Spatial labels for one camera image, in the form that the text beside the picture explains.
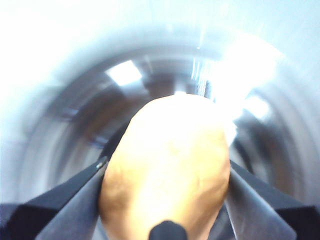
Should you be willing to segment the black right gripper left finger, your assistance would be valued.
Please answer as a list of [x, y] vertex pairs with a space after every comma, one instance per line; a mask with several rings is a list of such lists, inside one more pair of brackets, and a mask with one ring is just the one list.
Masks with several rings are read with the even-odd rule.
[[0, 206], [2, 240], [90, 240], [108, 162], [102, 157], [66, 182], [24, 203]]

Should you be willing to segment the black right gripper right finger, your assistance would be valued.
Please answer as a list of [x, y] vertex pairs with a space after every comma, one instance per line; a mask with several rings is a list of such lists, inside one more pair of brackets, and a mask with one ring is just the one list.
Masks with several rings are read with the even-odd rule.
[[320, 207], [307, 205], [231, 162], [225, 205], [238, 240], [318, 240]]

